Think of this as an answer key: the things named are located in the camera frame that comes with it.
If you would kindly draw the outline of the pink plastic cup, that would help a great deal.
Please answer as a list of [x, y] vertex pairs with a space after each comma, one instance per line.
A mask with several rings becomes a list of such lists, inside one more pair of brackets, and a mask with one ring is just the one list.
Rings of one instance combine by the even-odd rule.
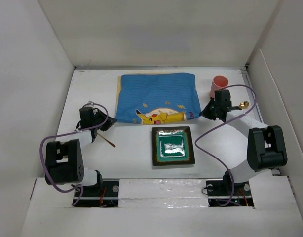
[[214, 98], [215, 91], [227, 87], [228, 83], [229, 83], [229, 81], [225, 76], [221, 76], [221, 75], [215, 76], [213, 78], [212, 85], [211, 85], [210, 97]]

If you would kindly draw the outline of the gold fork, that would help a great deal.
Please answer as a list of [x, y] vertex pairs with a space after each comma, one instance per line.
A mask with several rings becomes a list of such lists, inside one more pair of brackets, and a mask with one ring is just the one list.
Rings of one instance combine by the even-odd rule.
[[98, 134], [98, 136], [100, 136], [102, 139], [104, 139], [112, 147], [114, 147], [114, 148], [116, 147], [116, 145], [114, 143], [112, 143], [111, 141], [109, 141], [108, 139], [106, 139], [105, 137], [103, 137], [101, 134]]

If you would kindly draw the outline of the blue pikachu cloth napkin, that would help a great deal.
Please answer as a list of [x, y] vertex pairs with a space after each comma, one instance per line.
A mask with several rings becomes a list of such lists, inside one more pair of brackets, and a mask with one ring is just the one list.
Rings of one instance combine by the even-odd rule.
[[127, 74], [118, 78], [116, 119], [122, 123], [161, 125], [199, 117], [195, 75]]

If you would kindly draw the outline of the square green black plate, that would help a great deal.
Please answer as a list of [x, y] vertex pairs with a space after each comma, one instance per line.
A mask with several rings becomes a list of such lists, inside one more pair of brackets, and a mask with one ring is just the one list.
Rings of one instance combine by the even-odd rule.
[[151, 147], [153, 166], [195, 164], [191, 129], [188, 126], [153, 127]]

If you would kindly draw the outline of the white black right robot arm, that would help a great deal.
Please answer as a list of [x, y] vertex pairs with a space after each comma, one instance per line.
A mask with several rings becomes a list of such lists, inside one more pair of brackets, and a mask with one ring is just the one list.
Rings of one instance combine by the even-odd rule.
[[227, 169], [223, 175], [221, 186], [226, 194], [234, 194], [239, 190], [240, 184], [264, 170], [287, 164], [282, 128], [261, 123], [246, 115], [240, 106], [233, 106], [229, 90], [215, 91], [215, 97], [210, 99], [200, 115], [209, 120], [219, 119], [248, 139], [246, 159], [238, 166]]

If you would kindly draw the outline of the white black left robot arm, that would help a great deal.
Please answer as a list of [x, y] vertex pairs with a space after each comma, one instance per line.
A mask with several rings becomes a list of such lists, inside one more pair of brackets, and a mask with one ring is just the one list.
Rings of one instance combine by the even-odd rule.
[[47, 143], [44, 168], [48, 185], [75, 183], [86, 187], [93, 196], [102, 193], [102, 175], [98, 170], [84, 167], [82, 151], [95, 141], [98, 130], [107, 131], [117, 119], [95, 106], [96, 103], [88, 103], [80, 108], [80, 121], [74, 132], [58, 135], [55, 141]]

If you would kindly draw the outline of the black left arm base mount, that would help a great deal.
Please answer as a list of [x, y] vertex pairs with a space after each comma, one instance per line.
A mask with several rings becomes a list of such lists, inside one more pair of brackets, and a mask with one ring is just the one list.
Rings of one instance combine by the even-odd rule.
[[90, 184], [94, 182], [94, 171], [97, 174], [97, 183], [91, 186], [83, 186], [81, 190], [75, 190], [73, 197], [73, 207], [99, 207], [99, 208], [114, 208], [118, 207], [119, 203], [119, 179], [103, 179], [98, 170], [89, 170], [84, 177], [83, 183]]

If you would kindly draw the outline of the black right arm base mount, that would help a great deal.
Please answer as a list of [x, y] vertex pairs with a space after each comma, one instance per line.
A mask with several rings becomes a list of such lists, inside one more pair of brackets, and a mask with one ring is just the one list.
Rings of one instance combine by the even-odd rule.
[[229, 175], [207, 179], [201, 192], [208, 197], [209, 207], [254, 207], [249, 182], [235, 183], [233, 189]]

